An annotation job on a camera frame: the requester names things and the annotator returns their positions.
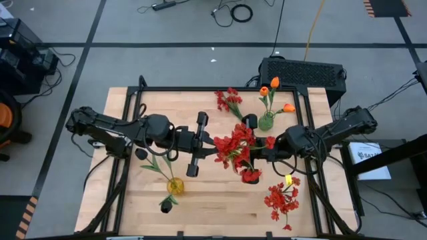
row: green vase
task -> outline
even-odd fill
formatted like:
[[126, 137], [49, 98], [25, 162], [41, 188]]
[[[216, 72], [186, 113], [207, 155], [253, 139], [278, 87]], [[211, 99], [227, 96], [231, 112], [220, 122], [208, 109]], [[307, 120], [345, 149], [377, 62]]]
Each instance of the green vase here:
[[260, 120], [258, 120], [258, 128], [261, 129], [261, 131], [268, 131], [273, 127], [274, 124], [274, 113], [272, 112], [266, 112], [262, 117], [260, 117]]

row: glass vase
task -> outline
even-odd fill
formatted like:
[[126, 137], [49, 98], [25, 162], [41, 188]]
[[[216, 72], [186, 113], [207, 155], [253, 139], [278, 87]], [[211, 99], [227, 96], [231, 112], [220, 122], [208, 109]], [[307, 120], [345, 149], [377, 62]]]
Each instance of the glass vase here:
[[258, 120], [258, 128], [261, 129], [261, 131], [270, 130], [274, 124], [274, 116], [275, 115], [272, 111], [265, 112]]
[[167, 192], [172, 195], [182, 195], [184, 193], [184, 182], [178, 177], [174, 177], [167, 182]]

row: black metal frame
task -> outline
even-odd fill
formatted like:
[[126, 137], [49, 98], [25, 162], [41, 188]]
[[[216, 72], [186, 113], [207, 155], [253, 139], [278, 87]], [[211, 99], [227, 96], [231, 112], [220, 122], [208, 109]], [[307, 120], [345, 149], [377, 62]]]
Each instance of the black metal frame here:
[[[144, 91], [209, 91], [209, 92], [212, 92], [212, 91], [227, 91], [227, 89], [228, 89], [227, 87], [148, 87], [147, 84], [145, 83], [145, 81], [143, 80], [143, 78], [140, 77], [139, 78], [139, 86], [127, 88], [126, 100], [125, 100], [122, 119], [127, 120], [127, 118], [128, 118], [129, 108], [131, 107], [131, 99], [132, 99], [134, 94], [136, 94], [136, 100], [135, 100], [135, 105], [133, 106], [133, 109], [134, 109], [133, 110], [133, 118], [135, 119], [136, 117], [138, 117], [137, 110], [138, 110], [139, 104], [141, 102], [142, 93]], [[235, 89], [238, 91], [253, 91], [253, 92], [258, 91], [258, 89], [254, 89], [254, 88], [250, 88], [250, 87], [237, 87]], [[293, 94], [298, 124], [304, 125], [304, 121], [302, 119], [302, 110], [301, 110], [301, 105], [300, 105], [300, 99], [299, 99], [300, 92], [295, 87], [282, 87], [281, 89], [278, 89], [278, 91], [291, 92]], [[304, 97], [304, 103], [305, 103], [305, 107], [306, 107], [308, 127], [314, 129], [314, 120], [313, 120], [313, 116], [312, 116], [312, 112], [311, 112], [311, 106], [310, 106], [310, 100], [308, 98], [308, 94], [307, 95], [303, 94], [303, 97]], [[306, 165], [306, 170], [311, 171], [312, 166], [310, 164], [310, 160], [308, 158], [306, 158], [306, 159], [304, 159], [304, 161], [305, 161], [305, 165]], [[116, 235], [116, 236], [119, 233], [121, 216], [123, 213], [124, 197], [125, 197], [125, 191], [126, 191], [126, 185], [127, 185], [127, 176], [129, 173], [129, 166], [130, 166], [130, 157], [125, 159], [120, 180], [116, 184], [119, 165], [120, 165], [120, 160], [114, 159], [113, 167], [112, 167], [111, 175], [110, 175], [110, 180], [109, 180], [107, 200], [106, 200], [104, 206], [101, 208], [100, 212], [98, 213], [99, 215], [103, 216], [102, 222], [101, 222], [100, 232], [101, 233], [111, 233], [111, 235]], [[320, 187], [323, 191], [323, 194], [328, 199], [328, 191], [326, 189], [326, 180], [324, 177], [323, 169], [319, 169], [319, 172], [320, 172], [320, 174], [318, 175], [319, 184], [320, 184]], [[117, 191], [120, 191], [120, 192], [117, 195], [118, 196], [117, 211], [115, 214], [113, 231], [108, 232], [107, 226], [108, 226], [108, 221], [109, 221], [109, 210], [111, 208], [112, 202], [115, 200], [115, 197], [113, 198], [113, 196], [115, 195], [115, 193], [117, 193]], [[319, 212], [317, 197], [312, 190], [310, 190], [310, 200], [311, 200], [311, 204], [312, 204], [312, 213], [313, 213], [313, 218], [314, 218], [314, 225], [316, 228], [316, 234], [317, 234], [317, 236], [325, 235], [327, 233], [323, 233], [323, 231], [322, 231], [322, 222], [320, 219], [320, 212]], [[325, 211], [325, 214], [326, 214], [326, 221], [328, 224], [328, 231], [329, 231], [329, 233], [327, 235], [334, 236], [336, 234], [335, 229], [334, 229], [334, 222], [332, 221], [332, 218], [327, 211]], [[92, 225], [91, 227], [86, 228], [85, 231], [83, 231], [80, 234], [82, 234], [82, 236], [83, 236], [83, 235], [86, 235], [88, 233], [92, 233], [96, 230], [98, 225], [99, 225], [99, 223], [97, 225]], [[205, 237], [185, 237], [185, 238], [186, 239], [190, 239], [190, 238], [191, 239], [205, 239]], [[181, 231], [178, 232], [176, 237], [175, 236], [168, 236], [168, 237], [167, 236], [144, 236], [144, 239], [183, 239], [183, 232], [181, 232]], [[291, 239], [291, 238], [289, 238], [289, 237], [273, 237], [271, 232], [266, 232], [266, 238], [265, 237], [243, 237], [243, 238], [241, 238], [241, 237], [239, 237], [239, 238], [227, 237], [226, 239]]]

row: yellow cable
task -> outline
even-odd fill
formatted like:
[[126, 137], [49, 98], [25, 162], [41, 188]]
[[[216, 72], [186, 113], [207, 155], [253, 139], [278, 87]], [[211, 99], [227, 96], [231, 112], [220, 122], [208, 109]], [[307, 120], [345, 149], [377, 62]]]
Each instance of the yellow cable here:
[[306, 45], [306, 54], [304, 54], [304, 61], [306, 61], [306, 58], [307, 58], [308, 48], [310, 47], [310, 39], [312, 38], [312, 33], [313, 33], [313, 30], [314, 30], [314, 27], [316, 26], [316, 21], [318, 21], [320, 12], [322, 11], [322, 8], [323, 8], [324, 4], [325, 4], [325, 0], [322, 0], [322, 3], [320, 3], [318, 14], [316, 14], [316, 18], [314, 19], [314, 22], [313, 22], [313, 25], [312, 25], [312, 29], [310, 30], [310, 34], [308, 35], [308, 41], [307, 41], [307, 45]]

